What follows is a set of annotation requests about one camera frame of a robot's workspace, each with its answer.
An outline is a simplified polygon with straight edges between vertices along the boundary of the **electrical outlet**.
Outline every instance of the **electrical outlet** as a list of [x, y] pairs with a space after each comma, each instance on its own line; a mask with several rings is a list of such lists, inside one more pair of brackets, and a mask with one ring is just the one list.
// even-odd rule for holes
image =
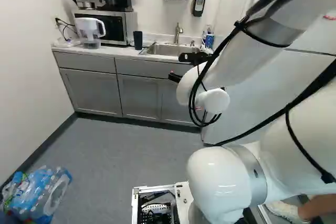
[[60, 23], [58, 23], [58, 22], [56, 21], [57, 18], [59, 18], [58, 15], [53, 16], [53, 21], [52, 21], [52, 22], [54, 22], [54, 24], [55, 24], [55, 28], [56, 28], [56, 29], [58, 29], [59, 26], [60, 26]]

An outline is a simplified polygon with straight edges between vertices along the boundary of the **black tumbler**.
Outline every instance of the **black tumbler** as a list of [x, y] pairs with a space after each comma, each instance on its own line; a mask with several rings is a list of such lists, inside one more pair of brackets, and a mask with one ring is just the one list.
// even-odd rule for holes
[[133, 32], [134, 37], [134, 47], [136, 50], [142, 49], [142, 31], [134, 31]]

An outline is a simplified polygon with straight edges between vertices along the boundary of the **water bottle pack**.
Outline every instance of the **water bottle pack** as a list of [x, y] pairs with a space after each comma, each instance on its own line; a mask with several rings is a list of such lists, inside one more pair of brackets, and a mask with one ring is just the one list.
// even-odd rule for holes
[[70, 173], [62, 167], [43, 166], [28, 176], [16, 173], [3, 190], [3, 210], [22, 221], [50, 223], [71, 181]]

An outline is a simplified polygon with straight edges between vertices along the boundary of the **microwave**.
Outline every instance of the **microwave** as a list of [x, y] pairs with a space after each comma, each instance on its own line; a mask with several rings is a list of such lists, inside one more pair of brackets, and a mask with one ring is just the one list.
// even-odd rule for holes
[[133, 32], [138, 29], [138, 15], [135, 12], [110, 12], [104, 10], [76, 10], [74, 18], [96, 18], [105, 25], [106, 35], [102, 43], [126, 46], [133, 41]]

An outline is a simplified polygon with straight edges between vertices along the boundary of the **cabinet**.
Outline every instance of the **cabinet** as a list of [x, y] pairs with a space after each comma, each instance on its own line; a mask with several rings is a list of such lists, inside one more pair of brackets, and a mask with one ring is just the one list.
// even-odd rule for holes
[[75, 111], [122, 115], [115, 74], [61, 69]]
[[162, 80], [161, 120], [166, 123], [177, 123], [192, 126], [188, 106], [179, 104], [176, 98], [177, 83]]
[[159, 121], [164, 80], [118, 75], [123, 116]]

